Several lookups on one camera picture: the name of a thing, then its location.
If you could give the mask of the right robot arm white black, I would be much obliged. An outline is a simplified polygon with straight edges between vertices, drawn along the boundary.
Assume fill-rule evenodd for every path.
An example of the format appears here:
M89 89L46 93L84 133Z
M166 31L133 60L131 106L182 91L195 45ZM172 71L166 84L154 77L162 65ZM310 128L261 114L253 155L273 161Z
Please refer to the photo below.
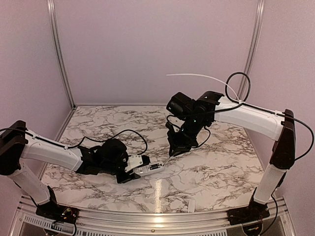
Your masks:
M167 110L183 121L178 131L166 123L169 156L189 152L199 146L197 135L204 127L215 121L233 124L272 139L273 154L260 184L254 191L249 206L244 209L248 220L255 220L267 204L282 177L295 162L295 125L293 113L272 114L244 103L233 103L222 93L207 91L197 100L178 92L168 102Z

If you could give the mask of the white battery cover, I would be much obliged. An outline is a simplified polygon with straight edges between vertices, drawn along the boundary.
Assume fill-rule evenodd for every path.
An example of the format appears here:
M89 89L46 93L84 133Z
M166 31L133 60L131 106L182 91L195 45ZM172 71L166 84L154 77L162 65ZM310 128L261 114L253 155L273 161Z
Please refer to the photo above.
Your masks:
M196 205L196 201L194 199L190 199L188 202L188 213L195 212L195 205Z

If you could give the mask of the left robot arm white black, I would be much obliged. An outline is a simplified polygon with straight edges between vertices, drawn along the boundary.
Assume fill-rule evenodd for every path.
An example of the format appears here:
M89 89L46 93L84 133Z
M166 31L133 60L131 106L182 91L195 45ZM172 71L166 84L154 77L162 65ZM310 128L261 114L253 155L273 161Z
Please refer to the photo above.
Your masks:
M133 170L144 163L140 154L129 155L124 143L115 138L91 148L69 147L28 130L22 120L1 129L0 174L22 188L36 206L43 205L43 211L52 219L62 215L62 207L53 199L49 187L29 169L26 159L58 165L82 175L114 175L118 183L133 179Z

